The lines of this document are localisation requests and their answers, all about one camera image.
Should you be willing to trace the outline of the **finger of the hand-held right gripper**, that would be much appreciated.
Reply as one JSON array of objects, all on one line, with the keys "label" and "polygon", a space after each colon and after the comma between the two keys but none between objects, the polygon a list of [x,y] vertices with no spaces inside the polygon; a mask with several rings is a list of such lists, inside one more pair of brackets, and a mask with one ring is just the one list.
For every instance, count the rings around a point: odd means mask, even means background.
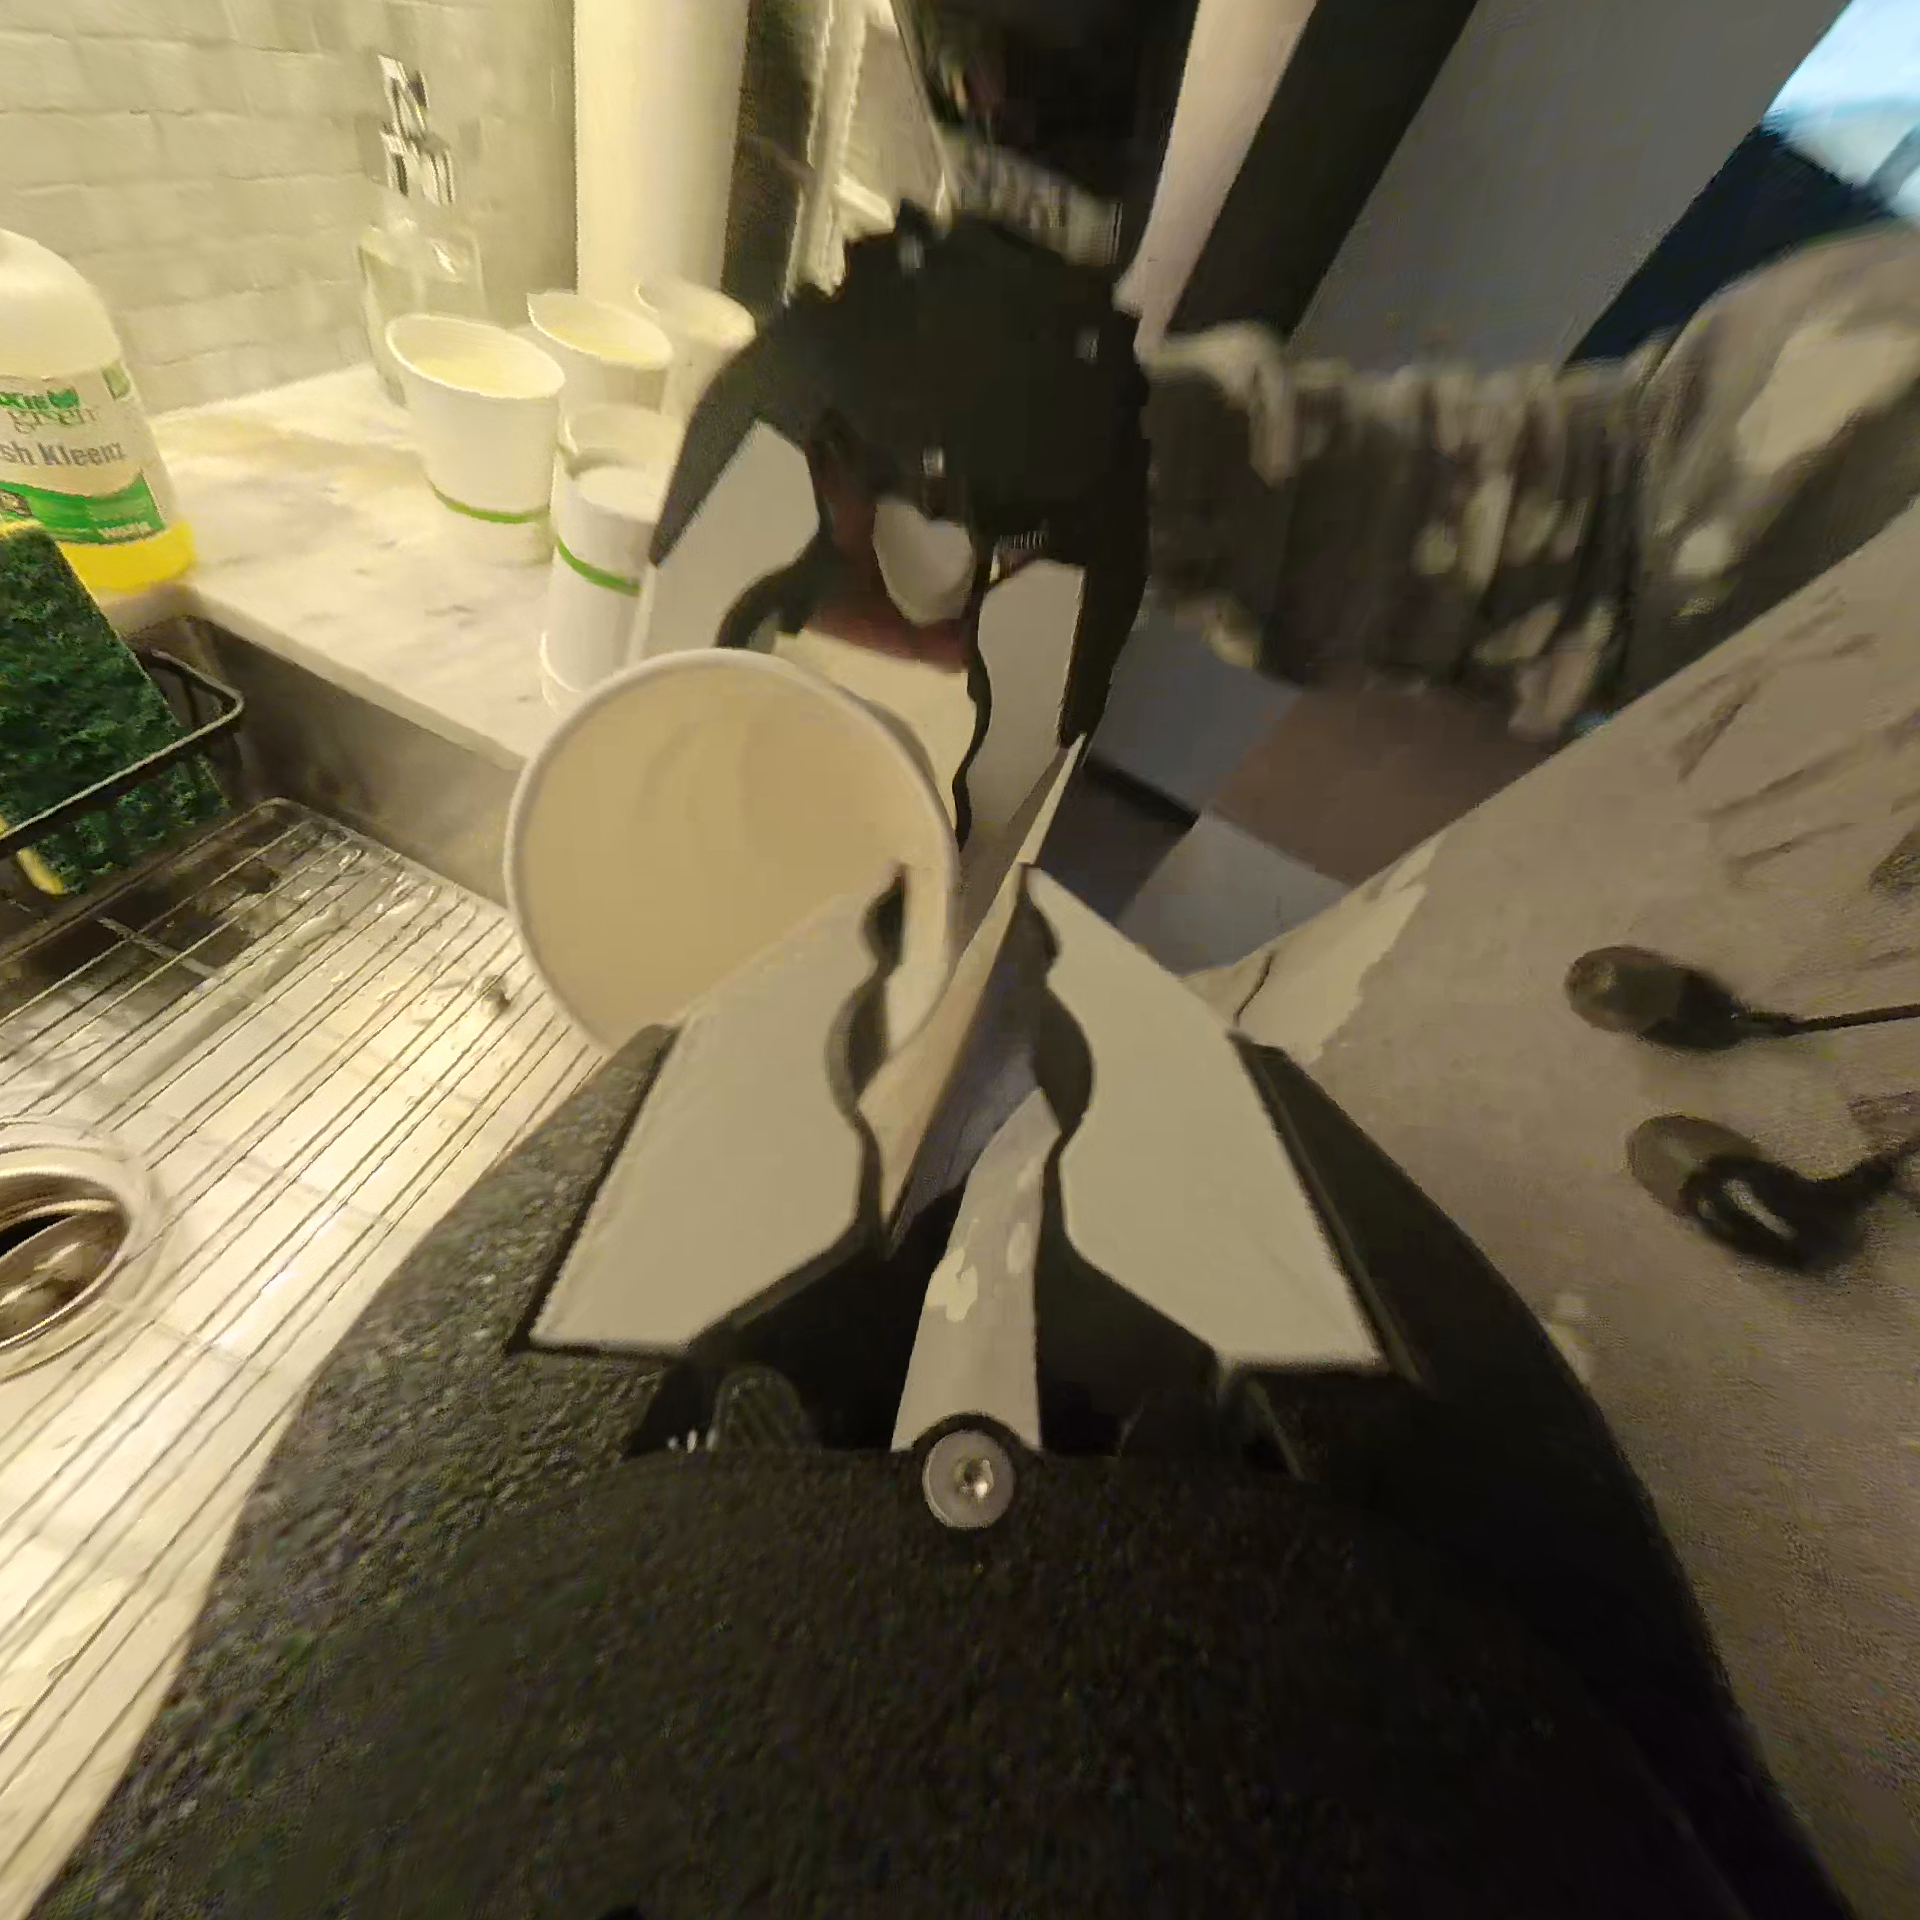
[{"label": "finger of the hand-held right gripper", "polygon": [[754,338],[691,403],[648,551],[645,656],[754,647],[821,542],[821,398],[803,338]]},{"label": "finger of the hand-held right gripper", "polygon": [[972,733],[952,776],[959,848],[1004,841],[1060,750],[1106,711],[1147,574],[1147,449],[1139,426],[1039,514],[980,529],[966,690]]}]

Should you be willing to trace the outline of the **white paper towel roll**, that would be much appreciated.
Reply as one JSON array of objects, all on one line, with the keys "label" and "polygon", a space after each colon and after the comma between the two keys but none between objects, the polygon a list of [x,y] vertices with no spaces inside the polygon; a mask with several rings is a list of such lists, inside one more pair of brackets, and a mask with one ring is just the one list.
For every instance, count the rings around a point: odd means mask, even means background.
[{"label": "white paper towel roll", "polygon": [[626,302],[718,285],[747,45],[745,1],[576,1],[576,285]]}]

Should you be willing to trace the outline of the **black drawstring end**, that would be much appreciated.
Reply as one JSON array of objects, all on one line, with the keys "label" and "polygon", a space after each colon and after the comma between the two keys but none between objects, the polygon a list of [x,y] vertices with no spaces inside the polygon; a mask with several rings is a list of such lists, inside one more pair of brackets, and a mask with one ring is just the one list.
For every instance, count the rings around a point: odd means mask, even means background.
[{"label": "black drawstring end", "polygon": [[1914,1001],[1820,1015],[1765,1009],[1713,972],[1629,943],[1577,956],[1561,989],[1568,1008],[1598,1032],[1697,1054],[1917,1020]]},{"label": "black drawstring end", "polygon": [[1631,1129],[1623,1161],[1646,1195],[1703,1238],[1765,1269],[1807,1275],[1858,1250],[1868,1211],[1916,1152],[1910,1134],[1840,1170],[1809,1171],[1715,1120],[1668,1114]]}]

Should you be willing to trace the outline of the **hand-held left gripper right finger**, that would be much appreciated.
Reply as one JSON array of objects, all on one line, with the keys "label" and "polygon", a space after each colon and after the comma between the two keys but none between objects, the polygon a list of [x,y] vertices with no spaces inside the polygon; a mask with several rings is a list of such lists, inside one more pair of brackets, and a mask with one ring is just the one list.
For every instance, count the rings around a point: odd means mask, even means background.
[{"label": "hand-held left gripper right finger", "polygon": [[1380,1372],[1226,1018],[1051,876],[1027,871],[1021,927],[1069,1250],[1234,1368]]}]

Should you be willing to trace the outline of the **stainless appliance with vents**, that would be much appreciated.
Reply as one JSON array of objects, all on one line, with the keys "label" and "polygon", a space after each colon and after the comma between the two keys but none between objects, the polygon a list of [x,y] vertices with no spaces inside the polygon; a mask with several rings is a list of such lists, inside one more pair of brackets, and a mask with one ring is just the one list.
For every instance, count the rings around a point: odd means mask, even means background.
[{"label": "stainless appliance with vents", "polygon": [[948,211],[940,136],[888,1],[749,1],[720,289],[755,319],[838,285],[904,204]]}]

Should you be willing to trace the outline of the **green and yellow sponge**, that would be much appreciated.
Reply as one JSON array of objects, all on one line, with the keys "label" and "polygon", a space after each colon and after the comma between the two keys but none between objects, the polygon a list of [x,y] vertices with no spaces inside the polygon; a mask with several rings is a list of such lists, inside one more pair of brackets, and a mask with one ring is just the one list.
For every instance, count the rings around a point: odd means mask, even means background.
[{"label": "green and yellow sponge", "polygon": [[[159,686],[84,588],[55,539],[1,537],[1,822],[22,828],[184,742]],[[14,853],[28,884],[76,895],[225,812],[204,755],[184,755],[76,812]]]}]

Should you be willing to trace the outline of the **metal sink drain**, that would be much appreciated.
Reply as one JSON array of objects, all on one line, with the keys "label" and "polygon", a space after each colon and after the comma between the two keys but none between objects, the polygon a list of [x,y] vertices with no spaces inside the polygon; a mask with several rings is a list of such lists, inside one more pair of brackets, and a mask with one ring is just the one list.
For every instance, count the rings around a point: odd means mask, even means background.
[{"label": "metal sink drain", "polygon": [[156,1165],[126,1140],[50,1116],[6,1117],[1,1380],[126,1324],[174,1225]]}]

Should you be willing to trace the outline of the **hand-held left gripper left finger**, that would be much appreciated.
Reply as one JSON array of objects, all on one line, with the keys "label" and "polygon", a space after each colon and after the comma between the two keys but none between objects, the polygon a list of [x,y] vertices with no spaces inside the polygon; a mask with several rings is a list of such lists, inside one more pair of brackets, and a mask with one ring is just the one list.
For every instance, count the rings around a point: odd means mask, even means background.
[{"label": "hand-held left gripper left finger", "polygon": [[876,869],[676,1027],[527,1324],[531,1348],[689,1355],[869,1228],[860,1097],[896,1052],[907,882]]}]

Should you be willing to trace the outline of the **dish soap pump bottle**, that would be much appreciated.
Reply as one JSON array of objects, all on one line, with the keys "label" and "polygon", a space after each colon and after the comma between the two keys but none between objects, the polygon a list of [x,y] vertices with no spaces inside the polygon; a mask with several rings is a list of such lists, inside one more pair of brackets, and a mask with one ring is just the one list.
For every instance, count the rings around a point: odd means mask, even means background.
[{"label": "dish soap pump bottle", "polygon": [[96,287],[1,231],[1,515],[36,526],[96,595],[184,577],[194,536]]}]

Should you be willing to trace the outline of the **white paper cup green band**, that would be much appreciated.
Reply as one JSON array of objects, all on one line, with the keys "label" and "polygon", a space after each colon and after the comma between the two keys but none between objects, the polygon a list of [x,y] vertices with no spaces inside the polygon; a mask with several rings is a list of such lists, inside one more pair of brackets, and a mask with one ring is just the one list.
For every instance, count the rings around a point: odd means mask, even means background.
[{"label": "white paper cup green band", "polygon": [[635,307],[671,347],[661,412],[684,420],[707,391],[715,371],[755,338],[755,317],[740,302],[704,284],[656,274],[634,282]]},{"label": "white paper cup green band", "polygon": [[534,344],[561,371],[561,417],[591,405],[654,412],[673,367],[673,346],[635,307],[560,287],[525,296]]},{"label": "white paper cup green band", "polygon": [[955,958],[959,860],[914,736],[803,664],[694,647],[602,681],[521,767],[501,876],[573,1027],[613,1052],[843,895],[902,879],[886,1036]]},{"label": "white paper cup green band", "polygon": [[488,564],[546,564],[561,367],[516,331],[464,316],[395,316],[385,344],[425,483],[457,539]]}]

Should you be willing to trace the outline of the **stack of paper cups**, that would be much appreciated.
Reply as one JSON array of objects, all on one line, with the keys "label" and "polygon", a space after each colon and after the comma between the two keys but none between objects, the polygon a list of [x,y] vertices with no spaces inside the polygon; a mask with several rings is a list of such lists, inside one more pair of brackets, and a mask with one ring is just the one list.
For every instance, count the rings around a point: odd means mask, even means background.
[{"label": "stack of paper cups", "polygon": [[541,690],[563,707],[637,651],[652,591],[652,545],[682,446],[679,424],[631,401],[571,408],[550,498],[550,568],[540,625]]}]

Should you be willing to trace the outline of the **stainless steel sink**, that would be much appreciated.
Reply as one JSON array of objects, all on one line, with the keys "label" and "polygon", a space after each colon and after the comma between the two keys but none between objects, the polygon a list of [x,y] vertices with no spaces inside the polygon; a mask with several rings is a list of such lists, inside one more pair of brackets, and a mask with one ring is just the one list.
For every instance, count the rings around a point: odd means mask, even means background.
[{"label": "stainless steel sink", "polygon": [[[73,904],[58,906],[50,913],[31,917],[4,904],[4,956],[46,927],[79,917],[133,884],[174,868],[184,853],[204,845],[218,829],[270,802],[295,803],[400,853],[472,895],[489,900],[508,913],[498,895],[501,839],[516,784],[511,765],[499,764],[484,748],[455,742],[431,723],[375,701],[362,690],[330,683],[312,668],[281,659],[238,636],[209,630],[202,621],[171,621],[149,636],[149,643],[171,647],[179,657],[204,665],[246,700],[234,809],[225,822],[179,852],[164,853],[131,878],[89,891]],[[246,1495],[295,1406],[270,1450],[258,1460]],[[25,1750],[12,1753],[4,1750],[1,1628],[4,1916],[31,1912],[38,1895],[54,1880],[122,1778],[174,1679],[241,1506],[243,1499],[231,1513],[218,1558],[204,1565],[204,1582],[196,1587],[200,1601],[196,1614],[186,1617],[178,1607],[168,1619],[175,1634],[166,1649],[166,1662],[153,1664],[137,1687],[127,1686],[131,1664],[118,1662],[105,1696],[77,1697],[73,1711],[31,1733]]]}]

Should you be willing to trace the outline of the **person's grey patterned clothing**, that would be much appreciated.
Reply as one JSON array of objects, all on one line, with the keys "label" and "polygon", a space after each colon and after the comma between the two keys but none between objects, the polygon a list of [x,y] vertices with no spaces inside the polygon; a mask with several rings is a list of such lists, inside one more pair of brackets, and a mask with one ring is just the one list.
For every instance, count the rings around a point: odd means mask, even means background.
[{"label": "person's grey patterned clothing", "polygon": [[1916,506],[1750,630],[1241,959],[1190,973],[1477,1241],[1655,1501],[1860,1916],[1917,1913],[1916,1182],[1823,1279],[1628,1174],[1686,1114],[1811,1171],[1916,1131],[1916,1023],[1663,1052],[1564,980],[1635,945],[1770,1009],[1916,1001]]}]

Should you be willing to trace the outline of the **person's right hand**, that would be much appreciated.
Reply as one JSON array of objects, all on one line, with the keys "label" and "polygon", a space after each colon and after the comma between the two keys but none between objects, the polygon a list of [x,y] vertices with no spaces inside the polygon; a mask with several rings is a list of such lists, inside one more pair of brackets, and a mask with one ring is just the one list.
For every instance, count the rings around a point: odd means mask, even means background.
[{"label": "person's right hand", "polygon": [[871,518],[838,518],[830,531],[836,574],[806,625],[866,654],[958,671],[975,636],[972,614],[929,623],[911,621],[894,601],[876,555]]}]

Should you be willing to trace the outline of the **clear glass soap dispenser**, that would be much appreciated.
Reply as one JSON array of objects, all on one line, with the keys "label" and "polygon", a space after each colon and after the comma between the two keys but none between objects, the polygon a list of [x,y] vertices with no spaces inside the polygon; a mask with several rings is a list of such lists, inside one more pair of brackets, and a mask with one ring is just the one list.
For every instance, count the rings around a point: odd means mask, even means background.
[{"label": "clear glass soap dispenser", "polygon": [[406,316],[481,321],[488,296],[478,235],[460,206],[455,155],[433,127],[422,71],[375,57],[379,83],[374,214],[356,242],[357,294],[374,373],[406,403],[387,326]]}]

